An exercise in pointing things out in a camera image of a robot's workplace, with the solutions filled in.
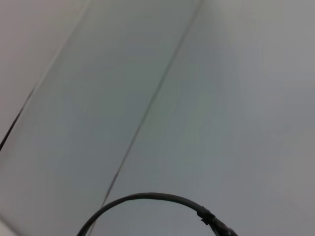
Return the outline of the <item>black round teapot with handle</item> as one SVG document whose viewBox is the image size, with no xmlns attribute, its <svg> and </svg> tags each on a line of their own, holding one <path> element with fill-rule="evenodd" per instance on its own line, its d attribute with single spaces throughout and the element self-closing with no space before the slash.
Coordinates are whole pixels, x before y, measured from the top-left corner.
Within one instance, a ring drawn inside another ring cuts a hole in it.
<svg viewBox="0 0 315 236">
<path fill-rule="evenodd" d="M 209 225 L 216 236 L 238 236 L 232 228 L 226 226 L 223 222 L 217 219 L 215 215 L 213 215 L 208 209 L 197 204 L 196 202 L 181 196 L 156 192 L 132 194 L 106 204 L 93 216 L 90 217 L 90 219 L 82 226 L 77 236 L 86 236 L 92 224 L 106 211 L 124 202 L 140 199 L 167 201 L 184 205 L 196 211 L 196 214 L 201 218 L 201 221 L 204 222 L 206 225 Z"/>
</svg>

